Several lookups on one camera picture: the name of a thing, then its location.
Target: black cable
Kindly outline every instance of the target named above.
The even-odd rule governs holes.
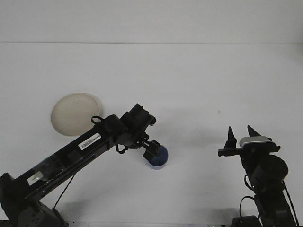
[[[99,122],[103,120],[103,118],[100,117],[100,116],[92,116],[91,119],[90,119],[90,121],[91,121],[92,123],[94,123],[94,124],[97,124],[97,123],[98,123],[98,122],[94,121],[95,118],[98,119]]]
[[[248,184],[246,177],[247,177],[247,175],[244,176],[244,183],[245,183],[246,187],[248,187],[248,189],[251,189],[252,191],[254,191],[254,189]]]
[[[67,186],[65,187],[65,189],[63,190],[63,192],[62,192],[62,193],[61,193],[61,195],[59,196],[59,198],[58,198],[58,200],[57,200],[56,204],[54,205],[53,209],[55,209],[55,208],[56,208],[56,206],[57,206],[57,204],[58,204],[59,200],[61,199],[61,197],[62,197],[62,196],[63,196],[63,194],[65,193],[65,191],[66,191],[66,189],[68,188],[68,186],[70,186],[71,181],[74,179],[75,175],[76,175],[76,174],[74,174],[74,175],[71,177],[71,179],[70,179],[70,181],[68,182]]]
[[[282,181],[282,184],[283,184],[283,186],[285,187],[285,191],[286,191],[286,194],[287,194],[287,196],[288,196],[289,203],[290,203],[290,205],[291,205],[291,207],[292,207],[292,209],[293,209],[294,219],[295,219],[295,221],[296,221],[296,223],[297,223],[297,226],[299,226],[298,217],[297,217],[297,214],[295,213],[294,205],[293,205],[292,199],[290,198],[290,194],[289,194],[289,192],[288,192],[288,189],[287,189],[287,187],[286,187],[286,184],[285,184],[284,181]]]
[[[252,199],[254,200],[254,197],[251,197],[251,196],[244,196],[242,199],[241,199],[241,202],[240,202],[240,207],[239,207],[239,213],[240,213],[240,218],[243,219],[243,216],[242,216],[242,213],[241,213],[241,206],[242,206],[242,202],[244,199]]]

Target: beige plate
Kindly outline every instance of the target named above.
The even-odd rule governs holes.
[[[90,118],[100,115],[96,99],[85,93],[75,93],[61,99],[53,108],[53,127],[66,136],[79,136],[93,127]]]

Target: white surface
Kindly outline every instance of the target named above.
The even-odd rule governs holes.
[[[239,157],[217,150],[229,125],[239,141],[247,124],[281,145],[303,219],[303,45],[0,44],[0,69],[1,173],[17,177],[72,141],[50,121],[64,95],[94,94],[104,116],[140,103],[157,118],[147,133],[167,147],[166,166],[147,167],[143,150],[106,152],[58,204],[68,221],[230,223],[251,193]],[[256,214],[251,201],[243,209]]]
[[[0,41],[303,43],[302,0],[0,0]]]
[[[221,227],[221,225],[70,222],[70,227]]]

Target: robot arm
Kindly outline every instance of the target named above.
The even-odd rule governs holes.
[[[239,155],[243,168],[250,181],[248,186],[255,193],[254,201],[259,211],[263,227],[295,227],[293,215],[283,194],[285,184],[283,179],[288,174],[286,163],[279,157],[271,155],[278,152],[271,138],[261,136],[248,126],[250,137],[240,141],[236,148],[231,127],[224,149],[219,149],[219,156]],[[232,227],[260,227],[255,216],[234,218]]]
[[[64,148],[40,162],[21,176],[13,179],[9,174],[0,177],[0,202],[12,227],[67,226],[59,213],[39,201],[53,189],[75,175],[92,160],[118,145],[125,150],[144,147],[143,155],[151,161],[160,155],[161,145],[148,141],[145,133],[156,122],[138,104],[120,119],[111,115]]]

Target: white sticker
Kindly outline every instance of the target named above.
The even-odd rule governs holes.
[[[38,180],[43,178],[43,174],[38,171],[34,175],[32,175],[30,178],[27,179],[28,184],[31,186],[32,184],[36,183]]]
[[[101,139],[101,136],[99,133],[96,133],[95,135],[89,137],[87,140],[83,141],[81,144],[79,144],[79,148],[81,150],[84,150],[85,148],[87,148],[89,145],[93,144],[94,142],[96,142],[97,140]]]

